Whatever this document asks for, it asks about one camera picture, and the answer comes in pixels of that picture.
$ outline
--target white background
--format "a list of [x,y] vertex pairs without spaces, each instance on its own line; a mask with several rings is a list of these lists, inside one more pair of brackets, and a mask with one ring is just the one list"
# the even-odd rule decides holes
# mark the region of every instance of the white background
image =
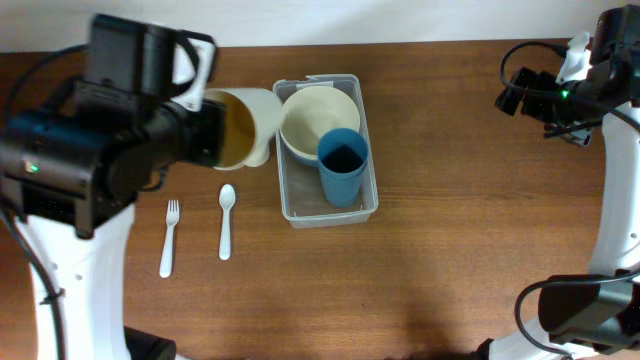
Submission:
[[220,46],[573,37],[639,0],[0,0],[0,52],[85,42],[103,12],[212,35]]

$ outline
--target white plastic fork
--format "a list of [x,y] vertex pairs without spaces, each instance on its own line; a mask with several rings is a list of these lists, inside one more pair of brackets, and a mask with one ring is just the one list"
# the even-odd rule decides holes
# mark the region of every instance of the white plastic fork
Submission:
[[160,276],[168,278],[173,268],[173,228],[180,221],[180,204],[178,200],[169,200],[167,205],[167,235],[164,237],[164,248],[160,260]]

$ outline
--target blue plastic cup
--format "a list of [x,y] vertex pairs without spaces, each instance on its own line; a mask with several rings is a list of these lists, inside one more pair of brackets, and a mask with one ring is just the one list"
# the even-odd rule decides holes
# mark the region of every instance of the blue plastic cup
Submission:
[[320,139],[318,168],[322,189],[332,205],[344,208],[353,204],[368,158],[367,142],[351,129],[334,129]]

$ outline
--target plastic container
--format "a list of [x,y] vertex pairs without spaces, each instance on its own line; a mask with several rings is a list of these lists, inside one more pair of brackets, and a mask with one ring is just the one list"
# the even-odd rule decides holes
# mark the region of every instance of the plastic container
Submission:
[[282,214],[294,229],[366,222],[378,209],[378,188],[360,82],[354,75],[309,75],[307,79],[280,80],[273,85],[273,92],[283,103],[296,91],[308,86],[331,86],[349,95],[360,112],[360,134],[369,146],[369,161],[364,169],[363,184],[356,201],[351,207],[338,208],[327,201],[318,169],[298,162],[287,150],[278,133],[276,149]]

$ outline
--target table surface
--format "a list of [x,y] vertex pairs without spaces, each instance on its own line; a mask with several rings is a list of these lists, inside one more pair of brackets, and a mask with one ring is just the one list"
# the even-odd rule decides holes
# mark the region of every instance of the table surface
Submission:
[[[275,156],[220,172],[178,164],[144,194],[126,253],[125,324],[176,340],[195,359],[402,359],[468,352],[516,329],[528,284],[583,273],[596,242],[604,142],[543,140],[504,115],[498,66],[514,41],[222,49],[216,87],[355,74],[364,96],[380,206],[364,224],[293,230]],[[41,54],[0,57],[0,106]],[[561,60],[523,50],[519,66]],[[81,55],[39,73],[34,106]],[[218,258],[218,191],[234,184],[233,256]],[[158,276],[168,199],[179,199],[174,273]],[[0,358],[35,358],[26,261],[0,232]],[[535,296],[525,317],[534,315]],[[627,352],[612,359],[631,359]]]

